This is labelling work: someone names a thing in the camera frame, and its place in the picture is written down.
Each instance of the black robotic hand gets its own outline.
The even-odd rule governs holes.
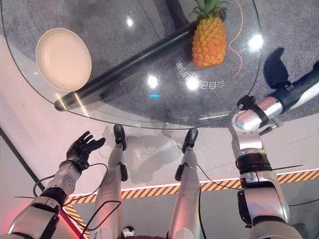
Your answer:
[[[92,138],[93,135],[90,135],[90,132],[86,131],[82,136],[73,142],[66,152],[66,160],[74,161],[79,171],[83,171],[89,167],[89,154],[92,151],[102,147],[106,141],[105,138],[91,140]]]

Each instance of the glass table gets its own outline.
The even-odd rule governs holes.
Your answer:
[[[192,61],[192,0],[1,0],[1,13],[20,72],[57,110],[173,129],[228,115],[254,85],[262,45],[257,10],[252,0],[228,2],[226,55],[208,68]],[[75,92],[50,86],[35,62],[38,40],[56,27],[78,34],[92,58],[90,79]]]

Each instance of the yellow and black caution stripe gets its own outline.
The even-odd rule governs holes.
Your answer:
[[[292,182],[300,182],[306,180],[314,180],[319,178],[319,169],[310,169],[303,170],[299,172],[290,172],[290,173],[279,173],[277,174],[277,178],[279,183],[292,183]],[[201,182],[202,191],[216,191],[216,190],[225,190],[229,188],[241,188],[239,178],[230,179],[230,180],[220,180],[220,181],[203,181]],[[169,194],[177,194],[179,189],[179,184],[171,184],[171,185],[161,185],[161,186],[153,186],[153,187],[141,187],[136,189],[123,189],[122,190],[122,199],[131,199],[131,198],[143,198],[143,197],[153,197],[160,195],[169,195]],[[82,204],[82,203],[94,203],[96,200],[96,194],[88,195],[86,197],[81,196],[70,196],[67,203],[69,205],[65,206],[65,210],[71,216],[73,216],[76,220],[81,222],[85,226],[84,221],[81,219],[79,214],[76,212],[72,205],[74,204]]]
[[[72,205],[66,205],[63,207],[65,212],[70,215],[71,217],[73,217],[75,220],[77,220],[78,222],[80,222],[81,224],[76,223],[76,225],[79,227],[79,229],[81,231],[84,230],[84,227],[83,226],[86,226],[86,223],[83,221],[83,219],[81,218],[81,216],[77,213],[77,211],[74,209],[74,207]],[[84,233],[84,235],[88,238],[90,236],[90,233],[88,231],[86,231]]]

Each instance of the white bowl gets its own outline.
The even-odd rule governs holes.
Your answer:
[[[54,28],[44,33],[36,46],[35,58],[43,78],[61,91],[76,91],[89,80],[90,53],[73,31]]]

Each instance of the pineapple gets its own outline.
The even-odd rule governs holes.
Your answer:
[[[193,38],[193,62],[197,67],[221,64],[226,54],[224,20],[227,8],[220,7],[222,0],[195,0],[198,14],[197,30]]]

